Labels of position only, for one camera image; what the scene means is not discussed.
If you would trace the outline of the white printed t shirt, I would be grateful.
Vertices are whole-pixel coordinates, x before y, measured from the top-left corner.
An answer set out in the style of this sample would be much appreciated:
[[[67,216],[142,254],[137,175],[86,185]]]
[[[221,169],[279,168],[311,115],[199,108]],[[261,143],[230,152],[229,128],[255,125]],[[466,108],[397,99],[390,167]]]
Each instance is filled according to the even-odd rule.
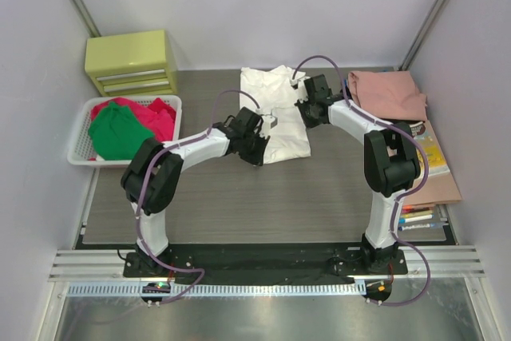
[[[295,106],[290,80],[304,72],[280,65],[269,71],[243,67],[240,72],[240,106],[253,109],[272,109],[278,117],[278,125],[271,130],[269,142],[263,155],[266,165],[281,161],[309,157],[311,146],[306,127]]]

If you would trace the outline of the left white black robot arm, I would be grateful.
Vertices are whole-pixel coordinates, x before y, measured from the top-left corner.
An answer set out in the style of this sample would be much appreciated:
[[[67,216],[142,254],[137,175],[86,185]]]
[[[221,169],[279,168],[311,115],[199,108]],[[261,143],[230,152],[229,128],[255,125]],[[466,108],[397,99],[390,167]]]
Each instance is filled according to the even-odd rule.
[[[235,116],[212,124],[203,132],[160,142],[145,140],[121,178],[136,220],[135,250],[125,257],[126,277],[161,276],[172,265],[165,209],[171,204],[181,173],[205,161],[236,154],[254,166],[263,164],[269,131],[276,118],[243,107]]]

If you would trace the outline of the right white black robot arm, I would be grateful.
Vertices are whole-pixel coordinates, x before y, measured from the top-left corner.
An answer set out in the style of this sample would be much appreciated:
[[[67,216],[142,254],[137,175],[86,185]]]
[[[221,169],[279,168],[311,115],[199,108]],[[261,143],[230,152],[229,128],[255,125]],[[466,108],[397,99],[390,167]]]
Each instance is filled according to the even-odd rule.
[[[410,127],[374,117],[360,109],[346,91],[332,93],[323,75],[309,77],[303,85],[306,96],[295,105],[305,126],[332,125],[363,146],[363,171],[372,202],[370,221],[361,240],[361,262],[369,272],[386,271],[397,257],[402,198],[421,174]]]

